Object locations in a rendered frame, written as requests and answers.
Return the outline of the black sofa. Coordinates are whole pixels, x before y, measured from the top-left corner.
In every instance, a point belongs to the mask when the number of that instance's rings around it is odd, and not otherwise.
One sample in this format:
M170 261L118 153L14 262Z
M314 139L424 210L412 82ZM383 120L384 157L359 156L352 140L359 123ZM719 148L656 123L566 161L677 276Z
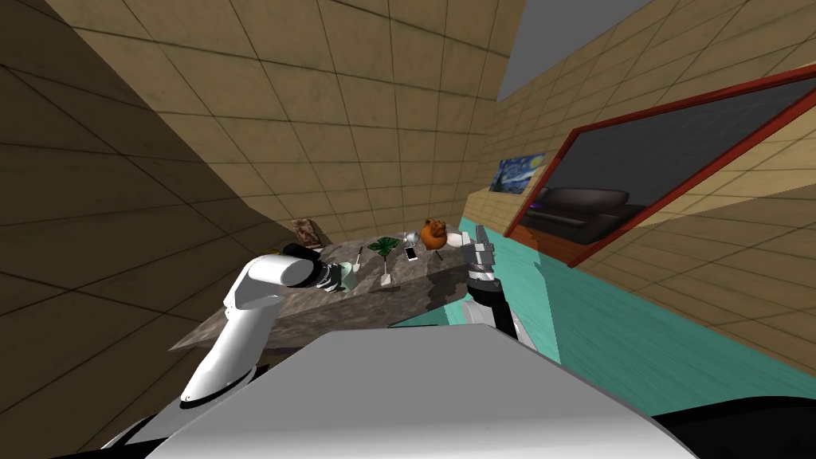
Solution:
M623 190L544 187L520 219L529 229L591 245L641 214Z

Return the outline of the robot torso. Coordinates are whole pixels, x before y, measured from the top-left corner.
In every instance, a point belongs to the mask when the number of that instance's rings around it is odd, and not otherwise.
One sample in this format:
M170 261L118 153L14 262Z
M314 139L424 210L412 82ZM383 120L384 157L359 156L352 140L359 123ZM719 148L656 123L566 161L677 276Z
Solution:
M696 459L650 416L487 325L334 331L113 459Z

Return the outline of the orange teddy bear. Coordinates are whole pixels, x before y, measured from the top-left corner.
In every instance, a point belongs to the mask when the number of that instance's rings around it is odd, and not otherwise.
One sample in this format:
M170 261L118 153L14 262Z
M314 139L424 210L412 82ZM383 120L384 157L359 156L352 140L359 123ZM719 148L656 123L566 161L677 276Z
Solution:
M419 232L419 238L427 250L439 250L448 241L446 223L428 218Z

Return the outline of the grey marble table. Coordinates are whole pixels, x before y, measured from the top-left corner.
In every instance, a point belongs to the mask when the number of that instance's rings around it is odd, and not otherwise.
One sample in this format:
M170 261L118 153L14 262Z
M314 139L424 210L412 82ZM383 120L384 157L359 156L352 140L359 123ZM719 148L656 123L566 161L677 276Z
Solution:
M266 349L283 351L304 347L333 331L386 328L426 314L467 293L468 266L460 248L444 245L427 250L415 245L416 261L408 261L403 234L398 248L389 254L390 284L380 285L383 259L367 246L377 237L346 241L318 252L325 263L355 263L361 245L363 253L356 271L358 286L349 293L325 292L318 288L289 288L284 293L280 315L273 323Z

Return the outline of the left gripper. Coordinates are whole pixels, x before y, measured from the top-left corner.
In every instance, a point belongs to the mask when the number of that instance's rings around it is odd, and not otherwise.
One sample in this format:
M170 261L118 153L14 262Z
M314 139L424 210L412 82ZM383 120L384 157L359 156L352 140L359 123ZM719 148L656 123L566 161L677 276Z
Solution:
M322 289L325 292L342 292L343 267L338 263L320 262L320 271L312 283L313 288Z

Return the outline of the blue night sky painting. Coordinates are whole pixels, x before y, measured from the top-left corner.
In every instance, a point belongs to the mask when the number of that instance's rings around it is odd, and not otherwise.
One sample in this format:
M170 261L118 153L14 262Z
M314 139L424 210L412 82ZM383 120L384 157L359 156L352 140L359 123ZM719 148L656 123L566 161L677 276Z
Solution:
M545 154L521 156L500 161L492 177L489 192L522 194L536 170L541 166Z

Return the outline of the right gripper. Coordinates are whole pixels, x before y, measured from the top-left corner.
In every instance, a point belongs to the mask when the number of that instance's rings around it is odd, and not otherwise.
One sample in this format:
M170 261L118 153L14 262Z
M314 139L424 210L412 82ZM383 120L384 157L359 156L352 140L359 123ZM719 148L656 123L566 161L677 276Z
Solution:
M494 245L490 242L486 229L482 225L475 226L476 243L468 232L461 233L460 251L468 266L468 271L474 275L492 274L495 265Z

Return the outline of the green leaf in white vase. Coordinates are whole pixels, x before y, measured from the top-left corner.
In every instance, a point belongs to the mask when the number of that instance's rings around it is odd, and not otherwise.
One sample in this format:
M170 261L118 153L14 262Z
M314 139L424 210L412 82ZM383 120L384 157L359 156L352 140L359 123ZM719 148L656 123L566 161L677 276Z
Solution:
M387 258L390 253L392 253L396 248L398 248L399 243L400 240L397 238L381 237L367 246L369 250L376 252L382 258L383 272L380 276L381 286L386 286L390 284L390 273L388 272Z

